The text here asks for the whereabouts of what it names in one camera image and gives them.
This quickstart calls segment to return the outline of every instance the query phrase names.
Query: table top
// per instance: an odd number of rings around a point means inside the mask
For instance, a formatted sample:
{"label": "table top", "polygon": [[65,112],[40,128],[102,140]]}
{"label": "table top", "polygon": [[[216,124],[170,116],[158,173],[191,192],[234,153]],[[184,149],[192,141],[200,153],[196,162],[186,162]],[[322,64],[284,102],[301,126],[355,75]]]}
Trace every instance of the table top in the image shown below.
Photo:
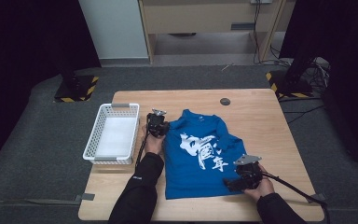
{"label": "table top", "polygon": [[[227,98],[230,105],[222,105]],[[305,193],[315,193],[296,143],[289,130],[274,91],[188,90],[188,91],[118,91],[113,103],[140,105],[140,123],[152,108],[165,110],[165,120],[177,120],[184,109],[220,117],[229,133],[241,138],[247,154],[260,156],[261,164]],[[142,143],[141,128],[134,149],[134,161]],[[107,220],[112,208],[134,171],[131,165],[93,165],[85,193],[95,194],[93,201],[82,201],[78,215],[82,220]],[[305,220],[320,221],[322,208],[286,186],[273,181],[278,192]],[[254,201],[247,195],[210,198],[165,199],[165,171],[156,185],[158,202],[152,220],[160,221],[258,221]]]}

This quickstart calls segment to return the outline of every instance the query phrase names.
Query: gray carpet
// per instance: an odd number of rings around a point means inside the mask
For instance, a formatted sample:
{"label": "gray carpet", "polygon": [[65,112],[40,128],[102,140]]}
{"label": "gray carpet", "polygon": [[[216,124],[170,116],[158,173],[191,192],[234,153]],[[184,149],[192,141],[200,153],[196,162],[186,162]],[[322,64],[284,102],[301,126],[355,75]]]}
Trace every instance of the gray carpet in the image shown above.
{"label": "gray carpet", "polygon": [[[269,88],[265,74],[280,69],[223,68],[114,67],[79,71],[80,75],[100,78],[87,102],[53,103],[61,83],[59,76],[38,84],[0,153],[0,201],[73,200],[83,193],[91,163],[82,159],[82,153],[99,106],[110,103],[116,91]],[[283,111],[306,111],[322,104],[320,100],[304,100],[281,106]],[[299,114],[285,115],[290,121]],[[346,153],[326,111],[314,110],[289,126],[315,190],[327,197],[331,223],[358,223],[358,162]],[[79,220],[77,211],[77,205],[0,203],[0,223],[88,223]]]}

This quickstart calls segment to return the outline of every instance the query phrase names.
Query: white cabinet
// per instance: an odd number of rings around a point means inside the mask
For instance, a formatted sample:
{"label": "white cabinet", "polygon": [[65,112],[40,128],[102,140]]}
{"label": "white cabinet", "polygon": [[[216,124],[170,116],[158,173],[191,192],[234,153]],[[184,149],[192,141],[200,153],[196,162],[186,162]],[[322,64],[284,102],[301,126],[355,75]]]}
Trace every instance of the white cabinet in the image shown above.
{"label": "white cabinet", "polygon": [[147,59],[137,0],[79,0],[100,60]]}

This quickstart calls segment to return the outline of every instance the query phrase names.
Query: black sleeve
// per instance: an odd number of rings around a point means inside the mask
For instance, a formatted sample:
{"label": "black sleeve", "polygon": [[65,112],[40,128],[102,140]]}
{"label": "black sleeve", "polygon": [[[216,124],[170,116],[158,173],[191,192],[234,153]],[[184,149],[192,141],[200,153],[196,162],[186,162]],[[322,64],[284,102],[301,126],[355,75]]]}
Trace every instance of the black sleeve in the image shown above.
{"label": "black sleeve", "polygon": [[257,211],[265,224],[301,224],[307,223],[277,193],[260,197]]}
{"label": "black sleeve", "polygon": [[118,198],[108,223],[149,223],[157,202],[156,184],[164,161],[148,152]]}

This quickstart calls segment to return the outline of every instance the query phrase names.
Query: hand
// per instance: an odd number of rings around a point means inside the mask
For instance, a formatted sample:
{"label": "hand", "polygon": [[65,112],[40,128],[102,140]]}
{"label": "hand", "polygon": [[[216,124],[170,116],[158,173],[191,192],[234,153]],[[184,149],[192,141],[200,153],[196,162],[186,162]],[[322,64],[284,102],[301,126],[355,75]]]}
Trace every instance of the hand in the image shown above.
{"label": "hand", "polygon": [[[260,167],[262,172],[266,172],[266,169],[259,163],[258,166]],[[274,193],[274,186],[272,182],[266,177],[263,176],[263,179],[260,181],[260,184],[256,189],[245,189],[243,192],[249,196],[251,196],[255,202],[260,199],[260,197],[264,197],[269,195],[270,193]]]}
{"label": "hand", "polygon": [[[144,125],[142,127],[142,131],[144,132],[144,139],[145,139],[146,125]],[[164,138],[165,138],[165,135],[157,138],[157,137],[153,136],[152,134],[149,134],[146,139],[145,153],[152,152],[155,154],[160,154],[162,151],[162,142],[163,142]]]}

